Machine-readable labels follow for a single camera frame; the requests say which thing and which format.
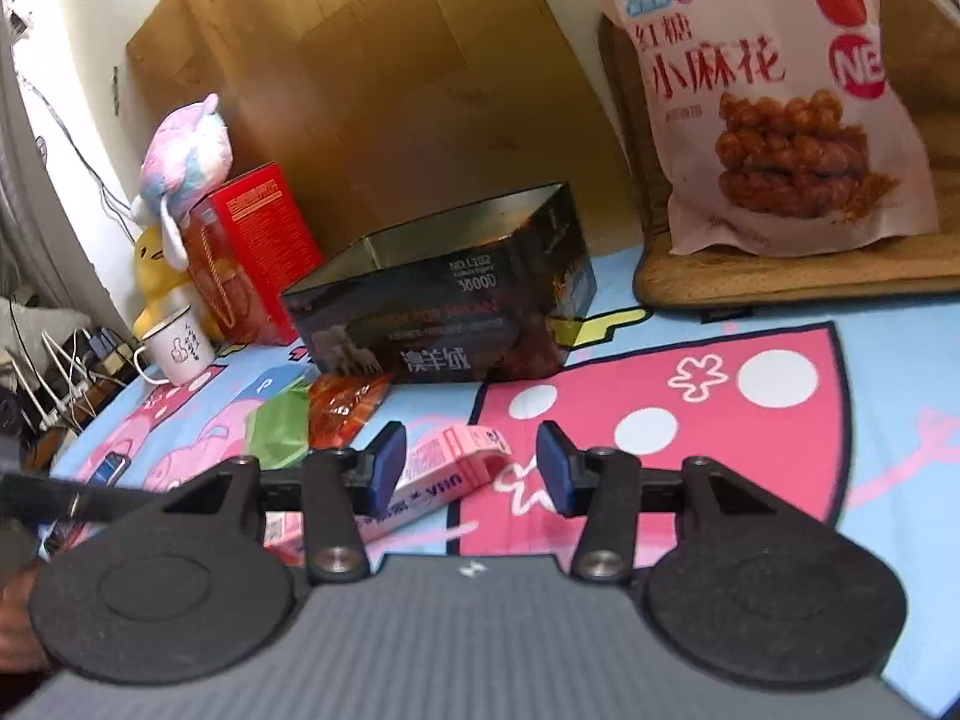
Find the cable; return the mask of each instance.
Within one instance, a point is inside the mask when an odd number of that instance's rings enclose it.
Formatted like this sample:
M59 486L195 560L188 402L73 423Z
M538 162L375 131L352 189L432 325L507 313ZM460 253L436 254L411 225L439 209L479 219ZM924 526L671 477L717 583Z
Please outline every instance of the cable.
M75 363L77 364L77 370L80 370L80 375L82 375L83 378L85 378L86 380L88 380L88 382L90 382L90 385L94 385L93 377L97 377L97 378L104 379L104 380L106 380L106 381L112 382L113 384L119 384L120 386L126 386L126 384L125 384L124 382L120 381L119 379L116 379L116 378L114 378L113 376L107 376L107 375L105 375L104 373L98 373L96 370L93 370L93 368L88 368L88 367L86 367L86 365L83 364L83 360L80 360L80 356L79 356L79 355L80 355L80 352L79 352L78 349L77 349L77 333L80 333L80 332L83 332L83 334L88 337L88 343L89 343L90 333L88 333L88 332L86 331L86 328L78 327L76 330L73 331L73 336L71 336L72 341L73 341L73 352L71 353L71 354L72 354L72 357L71 357L71 360L70 360L70 376L71 376L71 378L73 377L73 365L74 365L74 362L75 362ZM120 357L121 357L121 359L126 360L126 358L125 358L123 355L120 355Z
M20 366L16 363L16 360L11 359L10 362L13 364L13 373L16 375L16 380L20 383L20 386L22 386L23 391L30 396L32 402L34 402L34 408L37 409L37 413L40 414L40 426L42 427L44 420L47 418L46 412L40 405L40 401L37 400L37 396L34 394L34 391L30 389L30 383L27 381L27 377L23 375L23 372L20 370Z
M131 234L130 228L127 226L126 215L130 213L130 206L126 201L119 199L116 194L110 191L107 183L100 177L100 174L93 169L93 165L90 165L90 162L86 160L86 157L83 156L83 151L80 151L80 147L77 146L76 142L73 140L73 135L70 133L70 129L64 123L64 120L61 119L59 113L56 112L56 108L50 103L50 100L47 100L44 93L40 89L34 86L30 80L27 80L22 74L16 74L17 79L20 83L26 87L30 92L37 96L40 101L44 104L47 111L50 113L50 116L56 122L56 125L61 129L64 137L67 140L67 143L70 143L73 151L80 158L80 162L83 163L83 166L86 167L86 170L89 172L90 177L97 184L97 189L100 192L100 206L103 209L104 215L114 223L118 224L123 230L124 235L127 240L130 241L131 245L136 244L136 239Z
M74 427L77 428L78 433L83 432L83 428L80 427L80 423L78 423L77 420L72 418L72 416L66 412L66 408L64 407L64 405L62 405L61 402L59 402L59 397L56 396L56 393L52 389L50 389L50 385L47 384L46 379L43 378L43 375L37 369L37 366L34 365L34 361L30 356L30 352L27 351L27 344L23 343L23 336L21 336L20 334L20 326L16 323L16 315L13 312L13 298L7 298L7 300L8 300L8 303L10 303L10 319L11 319L11 322L13 323L13 330L16 330L16 338L18 341L20 341L20 348L23 349L23 353L27 358L27 363L30 365L30 370L34 372L35 377L37 377L37 381L40 381L40 386L42 386L43 389L46 389L47 394L50 396L51 400L53 400L54 409L56 409L56 412L59 413L59 415L62 416L64 419L66 419L68 422L72 420ZM19 370L17 369L17 365L16 365L16 360L11 360L11 362L13 363L13 370L17 371L17 373L19 374ZM30 388L26 385L26 382L21 382L21 383L24 385L24 389L27 389L27 391L30 391ZM32 399L34 399L35 405L37 405L37 408L39 409L40 404L37 403L37 399L32 395L32 391L31 391L31 397Z
M90 343L90 333L88 333L86 330L83 330L83 334L86 336L86 341ZM102 327L101 335L104 336L108 341L110 341L110 343L113 344L113 351L115 351L120 356L121 360L123 360L124 362L129 362L131 365L133 365L133 357L127 357L122 351L120 351L121 346L126 346L127 348L130 348L130 347L127 345L127 342L123 340L123 338L120 338L120 336L117 335L117 332L115 330L112 330L109 327Z
M77 332L78 332L77 330L73 331L74 348L76 348L77 346L77 343L76 343ZM78 386L74 386L73 385L73 365L75 362L74 358L70 357L66 353L64 348L60 346L59 343L54 341L53 336L51 336L46 330L40 331L40 339L43 341L43 344L47 347L47 354L50 355L50 358L54 361L54 365L56 365L56 369L59 370L59 372L61 372L61 376L64 377L64 379L66 380L67 387L70 391L70 397L72 398L72 400L70 401L70 415L73 416L74 419L76 419L77 415L75 415L74 409L77 408L77 406L80 406L80 409L85 410L91 419L96 418L96 415L97 415L96 410L94 410L93 404L90 402L90 398L86 394L86 389L83 389L84 379L86 380L86 384L88 384L88 386L92 384L92 381L90 381L89 377L83 375L83 366L81 365L79 368L80 384ZM70 360L69 373L67 373L66 370L64 370L64 366L61 365L61 361L58 358L58 353L59 355L64 356L64 359ZM77 402L81 397L83 397L83 400L86 401L86 405L89 406L89 409L84 409L83 405L80 405Z

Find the plush toy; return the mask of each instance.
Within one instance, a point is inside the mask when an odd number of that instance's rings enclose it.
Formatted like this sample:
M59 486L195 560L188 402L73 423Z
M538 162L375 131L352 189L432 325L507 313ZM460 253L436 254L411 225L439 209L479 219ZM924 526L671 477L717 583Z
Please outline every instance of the plush toy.
M192 306L208 338L211 341L222 341L223 334L194 287L190 274L175 271L167 265L163 255L160 227L156 224L147 227L136 240L133 276L147 301L143 312L136 318L136 322L133 322L133 335L136 338L143 338L152 327L163 322L170 314L185 306Z
M201 197L227 180L233 152L227 126L217 113L219 98L179 108L163 120L150 142L140 172L133 220L159 224L167 265L185 271L187 254L176 222Z

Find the white polka dot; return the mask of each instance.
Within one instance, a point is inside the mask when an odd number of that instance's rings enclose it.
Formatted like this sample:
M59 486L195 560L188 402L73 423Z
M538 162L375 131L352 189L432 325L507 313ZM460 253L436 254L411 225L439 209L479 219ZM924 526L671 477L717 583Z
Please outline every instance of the white polka dot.
M768 349L744 362L736 386L751 403L765 409L788 409L814 394L817 370L798 352Z
M624 452L652 455L677 437L677 418L666 409L638 409L621 419L613 440Z
M201 373L196 379L194 379L192 382L190 382L190 386L189 386L187 389L188 389L189 391L191 391L191 392L196 392L196 391L198 391L198 389L200 389L201 386L203 386L204 384L206 384L206 382L209 380L209 378L210 378L212 375L213 375L213 374L210 373L210 371L205 370L205 371L204 371L203 373Z
M528 386L510 401L510 416L515 419L533 419L557 402L557 388L552 384Z

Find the red box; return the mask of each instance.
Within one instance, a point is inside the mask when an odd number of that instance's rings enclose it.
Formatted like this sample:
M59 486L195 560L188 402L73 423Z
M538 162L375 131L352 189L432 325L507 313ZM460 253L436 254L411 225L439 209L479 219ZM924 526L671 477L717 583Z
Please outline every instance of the red box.
M323 263L276 163L205 196L179 224L190 274L233 343L291 343L280 293Z

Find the black gift box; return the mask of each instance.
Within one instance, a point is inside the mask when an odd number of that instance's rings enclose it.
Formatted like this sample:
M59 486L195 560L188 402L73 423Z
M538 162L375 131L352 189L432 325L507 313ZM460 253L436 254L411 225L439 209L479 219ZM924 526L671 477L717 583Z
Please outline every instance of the black gift box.
M596 292L566 184L358 240L283 301L323 372L401 382L550 376Z

